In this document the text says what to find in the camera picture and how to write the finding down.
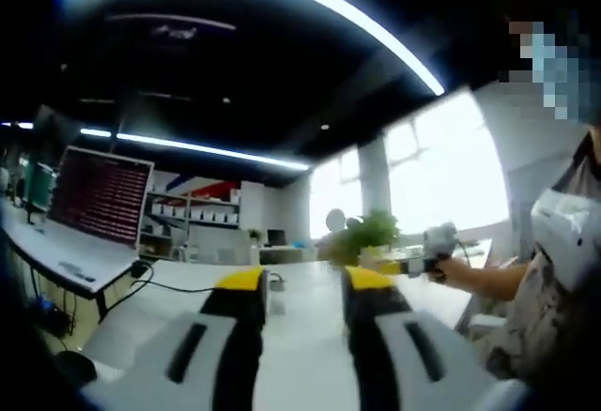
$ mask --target person in background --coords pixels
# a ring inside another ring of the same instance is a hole
[[[544,33],[542,24],[510,22],[509,26],[510,33],[520,38],[522,56],[532,59],[533,80],[543,83],[546,95],[558,95],[556,118],[575,119],[588,126],[560,191],[601,201],[601,103],[590,95],[595,84],[586,84],[588,77],[579,77],[577,58],[556,57],[560,50],[552,46],[552,35]],[[505,326],[476,343],[481,361],[498,377],[533,382],[545,359],[571,343],[582,325],[582,303],[562,288],[554,278],[552,262],[540,251],[526,265],[506,269],[470,268],[460,259],[442,261],[437,267],[450,286],[513,300]],[[439,279],[440,275],[431,276]]]

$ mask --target shirt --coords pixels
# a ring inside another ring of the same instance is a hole
[[[598,168],[592,155],[585,157],[563,191],[601,199]],[[538,252],[517,289],[505,326],[476,343],[480,360],[499,378],[528,382],[548,355],[569,343],[581,315],[580,304],[555,280],[553,263]]]

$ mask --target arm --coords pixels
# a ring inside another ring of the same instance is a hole
[[[437,265],[447,284],[484,297],[511,301],[524,278],[528,265],[507,268],[471,268],[462,261],[449,259]]]

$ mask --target hand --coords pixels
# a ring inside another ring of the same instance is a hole
[[[439,261],[435,265],[435,269],[435,271],[428,272],[430,280],[457,287],[466,278],[471,267],[468,266],[465,259],[449,258]]]

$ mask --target ceiling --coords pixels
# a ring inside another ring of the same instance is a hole
[[[347,1],[447,92],[495,80],[517,59],[492,0]],[[4,46],[21,56],[6,64],[14,86],[3,119],[32,120],[45,103],[90,128],[314,164],[435,99],[387,48],[311,0],[28,3],[5,16]],[[77,144],[107,150],[110,141]],[[127,142],[114,150],[163,170],[275,187],[301,174]]]

